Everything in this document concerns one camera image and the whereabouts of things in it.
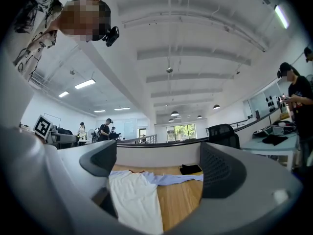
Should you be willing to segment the black pouch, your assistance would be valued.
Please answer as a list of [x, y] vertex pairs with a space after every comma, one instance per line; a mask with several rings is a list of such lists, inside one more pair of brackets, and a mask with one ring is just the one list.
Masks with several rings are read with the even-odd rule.
[[180, 170], [182, 175], [191, 175], [191, 174], [195, 174], [195, 173], [202, 173], [202, 169], [197, 164], [193, 164], [193, 165], [184, 165], [183, 164], [179, 167], [179, 170]]

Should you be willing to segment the black cloth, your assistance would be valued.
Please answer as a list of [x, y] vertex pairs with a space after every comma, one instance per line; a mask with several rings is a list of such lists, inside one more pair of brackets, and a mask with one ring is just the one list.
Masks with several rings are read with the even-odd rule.
[[266, 138], [262, 139], [265, 144], [272, 144], [274, 146], [286, 141], [288, 137], [282, 137], [277, 135], [268, 135]]

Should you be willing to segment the black stair railing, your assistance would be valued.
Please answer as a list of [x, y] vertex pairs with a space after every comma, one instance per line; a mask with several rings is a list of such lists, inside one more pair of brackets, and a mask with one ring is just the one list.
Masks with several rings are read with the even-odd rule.
[[213, 126], [210, 126], [210, 127], [205, 129], [206, 135], [208, 137], [215, 135], [217, 131], [221, 131], [221, 133], [235, 133], [240, 128], [244, 127], [246, 124], [247, 124], [247, 119], [242, 120], [242, 121], [238, 121], [238, 122], [234, 122], [231, 124], [222, 123], [222, 124], [218, 124], [218, 125], [213, 125]]

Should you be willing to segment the black high-back office chair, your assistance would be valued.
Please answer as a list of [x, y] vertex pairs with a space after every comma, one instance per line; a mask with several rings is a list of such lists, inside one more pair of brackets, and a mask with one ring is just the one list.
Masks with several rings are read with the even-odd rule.
[[219, 124], [209, 127], [208, 142], [240, 149], [239, 136], [229, 124]]

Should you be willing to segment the large glass window wall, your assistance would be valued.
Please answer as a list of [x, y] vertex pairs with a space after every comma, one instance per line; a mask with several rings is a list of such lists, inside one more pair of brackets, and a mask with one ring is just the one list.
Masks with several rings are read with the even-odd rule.
[[168, 142], [185, 141], [197, 138], [194, 124], [167, 127], [166, 133]]

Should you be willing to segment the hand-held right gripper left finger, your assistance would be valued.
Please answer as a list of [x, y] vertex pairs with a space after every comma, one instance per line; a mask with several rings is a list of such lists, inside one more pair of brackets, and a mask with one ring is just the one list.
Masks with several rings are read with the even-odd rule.
[[13, 193], [45, 230], [111, 230], [118, 225], [109, 174], [116, 143], [58, 150], [14, 129]]

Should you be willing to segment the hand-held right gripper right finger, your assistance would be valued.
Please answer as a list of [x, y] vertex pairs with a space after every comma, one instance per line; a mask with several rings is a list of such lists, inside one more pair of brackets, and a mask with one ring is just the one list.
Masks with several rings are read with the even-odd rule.
[[202, 143], [201, 231], [267, 231], [294, 206], [302, 183], [264, 156]]

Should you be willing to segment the white shirt with blue sleeves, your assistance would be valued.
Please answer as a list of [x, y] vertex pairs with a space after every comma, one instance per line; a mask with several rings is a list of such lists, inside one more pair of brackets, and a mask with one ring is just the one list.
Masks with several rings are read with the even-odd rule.
[[112, 171], [109, 181], [118, 221], [148, 235], [162, 235], [198, 207], [203, 174], [123, 170]]

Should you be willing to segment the white desk partition black rim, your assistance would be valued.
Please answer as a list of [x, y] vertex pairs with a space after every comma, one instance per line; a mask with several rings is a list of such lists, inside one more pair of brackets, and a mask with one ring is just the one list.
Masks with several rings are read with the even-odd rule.
[[[280, 112], [269, 114], [237, 132], [244, 144], [252, 140], [252, 133], [270, 125], [279, 119]], [[179, 165], [198, 164], [201, 158], [201, 143], [177, 143], [167, 147], [117, 147], [116, 165], [126, 167], [171, 167]]]

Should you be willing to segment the black balcony railing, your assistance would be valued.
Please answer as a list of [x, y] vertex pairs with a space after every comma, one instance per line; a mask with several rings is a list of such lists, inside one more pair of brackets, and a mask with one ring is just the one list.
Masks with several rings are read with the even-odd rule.
[[157, 143], [157, 135], [142, 136], [136, 139], [122, 140], [124, 144], [152, 144]]

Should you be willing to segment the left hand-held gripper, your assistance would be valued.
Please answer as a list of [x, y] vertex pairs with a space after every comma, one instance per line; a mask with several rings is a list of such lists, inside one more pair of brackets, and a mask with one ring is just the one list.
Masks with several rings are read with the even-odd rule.
[[38, 117], [33, 131], [43, 144], [77, 143], [79, 140], [77, 136], [68, 134], [61, 134], [60, 137], [57, 126], [42, 115]]

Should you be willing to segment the light blue desk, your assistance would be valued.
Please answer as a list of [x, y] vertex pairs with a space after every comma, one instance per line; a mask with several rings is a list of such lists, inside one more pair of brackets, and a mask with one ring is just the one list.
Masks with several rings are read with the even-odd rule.
[[263, 138], [254, 138], [245, 144], [241, 144], [240, 148], [258, 155], [287, 156], [288, 159], [286, 167], [288, 171], [291, 171], [297, 144], [297, 135], [293, 133], [283, 136], [287, 137], [287, 139], [278, 145], [263, 143]]

